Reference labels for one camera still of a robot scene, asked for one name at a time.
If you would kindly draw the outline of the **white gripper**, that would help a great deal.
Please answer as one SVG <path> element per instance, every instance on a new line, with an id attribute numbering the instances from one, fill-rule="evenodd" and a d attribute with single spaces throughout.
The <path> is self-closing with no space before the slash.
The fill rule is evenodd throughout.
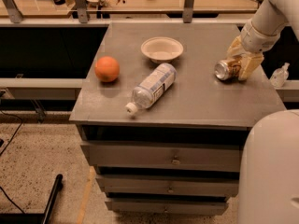
<path id="1" fill-rule="evenodd" d="M 227 57 L 234 58 L 241 56 L 246 52 L 241 59 L 241 68 L 238 79 L 240 81 L 247 80 L 255 69 L 262 63 L 263 54 L 273 48 L 280 35 L 264 35 L 256 30 L 252 24 L 252 20 L 247 21 L 241 30 L 241 34 L 237 36 L 230 47 L 227 49 Z"/>

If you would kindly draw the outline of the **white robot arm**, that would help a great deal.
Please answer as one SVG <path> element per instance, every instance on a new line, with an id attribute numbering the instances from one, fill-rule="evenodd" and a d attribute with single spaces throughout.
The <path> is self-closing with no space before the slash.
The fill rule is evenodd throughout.
<path id="1" fill-rule="evenodd" d="M 263 0 L 228 48 L 229 57 L 267 51 L 290 25 L 299 38 L 299 0 Z M 299 110 L 270 114 L 244 146 L 237 224 L 299 224 Z"/>

